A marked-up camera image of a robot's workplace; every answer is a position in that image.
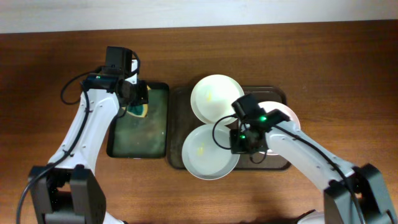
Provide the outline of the pink white plate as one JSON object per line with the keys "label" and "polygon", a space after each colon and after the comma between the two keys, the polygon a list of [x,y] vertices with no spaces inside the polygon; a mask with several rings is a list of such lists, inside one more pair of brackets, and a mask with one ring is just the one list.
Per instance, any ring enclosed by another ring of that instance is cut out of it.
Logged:
{"label": "pink white plate", "polygon": [[[263,108],[266,113],[268,113],[272,110],[279,110],[279,111],[283,112],[290,118],[291,121],[293,121],[296,124],[298,130],[301,130],[301,124],[300,124],[300,121],[299,121],[297,115],[295,114],[295,112],[292,109],[290,109],[285,104],[282,104],[282,103],[279,103],[276,101],[263,101],[263,102],[258,103],[258,105],[261,108]],[[268,156],[279,156],[277,151],[275,151],[275,150],[273,150],[273,148],[271,148],[271,145],[268,143],[267,136],[268,136],[268,133],[265,132],[264,138],[265,138],[265,143],[267,144],[267,147],[268,147],[267,155]]]}

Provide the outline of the cream white plate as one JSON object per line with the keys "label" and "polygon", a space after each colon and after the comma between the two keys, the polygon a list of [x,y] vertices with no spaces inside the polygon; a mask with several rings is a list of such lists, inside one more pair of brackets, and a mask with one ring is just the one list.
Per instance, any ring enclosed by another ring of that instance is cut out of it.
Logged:
{"label": "cream white plate", "polygon": [[226,75],[209,75],[202,78],[190,95],[194,115],[205,124],[215,124],[220,118],[234,114],[231,106],[244,96],[241,85]]}

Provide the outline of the pale blue plate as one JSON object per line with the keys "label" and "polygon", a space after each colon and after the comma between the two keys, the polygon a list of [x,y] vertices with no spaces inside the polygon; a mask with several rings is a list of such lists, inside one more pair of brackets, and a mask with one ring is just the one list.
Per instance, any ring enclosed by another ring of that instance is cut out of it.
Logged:
{"label": "pale blue plate", "polygon": [[238,164],[239,154],[229,149],[226,126],[204,124],[195,128],[182,146],[182,161],[192,175],[203,180],[217,180],[228,175]]}

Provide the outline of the green and yellow sponge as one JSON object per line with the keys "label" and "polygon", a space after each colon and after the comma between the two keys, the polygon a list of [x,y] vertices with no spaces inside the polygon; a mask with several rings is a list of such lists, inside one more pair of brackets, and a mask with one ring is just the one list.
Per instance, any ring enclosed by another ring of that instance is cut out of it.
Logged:
{"label": "green and yellow sponge", "polygon": [[127,114],[138,118],[145,118],[148,114],[148,104],[129,106]]}

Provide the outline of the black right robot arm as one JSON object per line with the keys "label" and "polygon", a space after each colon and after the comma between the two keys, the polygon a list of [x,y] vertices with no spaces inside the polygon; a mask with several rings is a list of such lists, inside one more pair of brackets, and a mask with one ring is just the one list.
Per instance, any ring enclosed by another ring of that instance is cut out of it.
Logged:
{"label": "black right robot arm", "polygon": [[279,110],[235,116],[249,129],[233,133],[237,146],[252,152],[264,140],[323,193],[323,211],[308,212],[299,223],[397,223],[397,214],[381,172],[371,164],[358,167],[327,151]]}

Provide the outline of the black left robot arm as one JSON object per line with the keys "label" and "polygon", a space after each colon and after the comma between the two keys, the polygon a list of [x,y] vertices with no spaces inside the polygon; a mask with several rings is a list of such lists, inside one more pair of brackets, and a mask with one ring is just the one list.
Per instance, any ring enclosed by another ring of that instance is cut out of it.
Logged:
{"label": "black left robot arm", "polygon": [[138,75],[137,60],[80,75],[79,107],[67,135],[46,166],[31,169],[21,196],[31,196],[38,223],[120,223],[107,211],[95,169],[119,110],[148,102],[147,83]]}

